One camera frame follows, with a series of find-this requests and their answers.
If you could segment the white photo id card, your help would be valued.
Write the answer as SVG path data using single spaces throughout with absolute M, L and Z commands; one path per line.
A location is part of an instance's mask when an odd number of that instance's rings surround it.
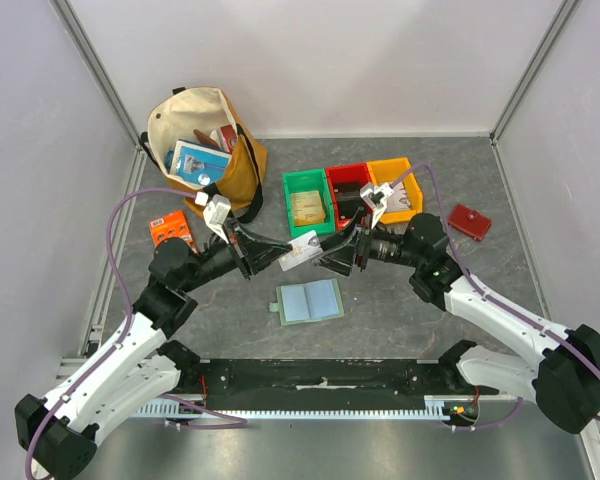
M 278 259 L 283 272 L 319 257 L 323 253 L 320 239 L 315 230 L 310 230 L 291 240 L 291 250 Z

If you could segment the green card holder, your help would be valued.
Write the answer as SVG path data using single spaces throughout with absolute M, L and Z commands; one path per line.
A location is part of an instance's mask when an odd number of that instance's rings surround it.
M 342 318 L 344 307 L 336 279 L 276 288 L 276 300 L 269 311 L 279 316 L 282 326 L 315 323 Z

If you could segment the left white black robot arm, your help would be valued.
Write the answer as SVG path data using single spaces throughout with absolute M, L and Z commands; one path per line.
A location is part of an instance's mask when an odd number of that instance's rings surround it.
M 231 272 L 245 278 L 290 252 L 286 242 L 250 232 L 235 220 L 215 243 L 195 252 L 180 238 L 154 250 L 150 277 L 116 332 L 69 378 L 43 397 L 15 407 L 25 475 L 41 467 L 52 479 L 73 479 L 107 437 L 156 397 L 196 388 L 198 356 L 174 340 L 197 303 L 189 292 Z

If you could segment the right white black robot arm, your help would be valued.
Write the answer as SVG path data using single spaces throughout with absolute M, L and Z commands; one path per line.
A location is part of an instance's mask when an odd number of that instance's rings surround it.
M 345 276 L 371 260 L 410 267 L 409 284 L 423 302 L 468 321 L 511 351 L 499 354 L 459 342 L 437 371 L 445 391 L 457 394 L 473 385 L 514 395 L 572 434 L 599 419 L 596 330 L 570 329 L 495 292 L 448 253 L 449 237 L 435 215 L 415 215 L 402 234 L 373 229 L 368 222 L 368 215 L 357 211 L 344 230 L 321 241 L 316 264 Z

